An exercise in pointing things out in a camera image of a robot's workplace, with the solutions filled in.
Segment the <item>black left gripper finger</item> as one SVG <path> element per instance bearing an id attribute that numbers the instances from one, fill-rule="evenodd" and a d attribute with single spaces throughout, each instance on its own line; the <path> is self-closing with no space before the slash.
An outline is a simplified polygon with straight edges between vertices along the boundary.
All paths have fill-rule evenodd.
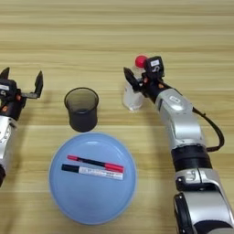
<path id="1" fill-rule="evenodd" d="M 43 90 L 43 73 L 42 71 L 40 71 L 35 81 L 35 94 L 37 96 L 40 96 L 42 90 Z"/>
<path id="2" fill-rule="evenodd" d="M 2 70 L 2 72 L 0 73 L 0 79 L 8 79 L 9 76 L 9 70 L 10 68 L 5 68 Z"/>

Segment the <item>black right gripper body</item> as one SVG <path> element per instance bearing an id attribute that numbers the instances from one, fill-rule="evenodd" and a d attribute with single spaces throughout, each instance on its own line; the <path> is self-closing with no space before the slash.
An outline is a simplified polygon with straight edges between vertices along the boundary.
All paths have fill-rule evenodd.
<path id="1" fill-rule="evenodd" d="M 141 93 L 145 98 L 149 98 L 152 102 L 155 102 L 158 95 L 164 90 L 166 90 L 166 85 L 160 79 L 143 78 Z"/>

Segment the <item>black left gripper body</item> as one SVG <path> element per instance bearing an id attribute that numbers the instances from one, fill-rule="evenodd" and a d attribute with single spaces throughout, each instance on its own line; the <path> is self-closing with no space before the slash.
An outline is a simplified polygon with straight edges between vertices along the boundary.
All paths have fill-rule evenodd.
<path id="1" fill-rule="evenodd" d="M 19 119 L 21 111 L 26 105 L 27 99 L 38 99 L 36 93 L 17 93 L 15 97 L 0 97 L 0 116 L 13 118 L 15 121 Z"/>

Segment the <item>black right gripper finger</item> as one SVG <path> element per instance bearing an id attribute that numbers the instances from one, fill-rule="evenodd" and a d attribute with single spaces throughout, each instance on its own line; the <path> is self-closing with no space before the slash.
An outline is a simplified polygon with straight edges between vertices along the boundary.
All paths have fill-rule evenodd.
<path id="1" fill-rule="evenodd" d="M 140 88 L 137 78 L 133 75 L 133 72 L 128 68 L 123 68 L 123 73 L 124 73 L 126 80 L 132 86 L 133 90 L 135 92 L 139 92 L 141 88 Z"/>

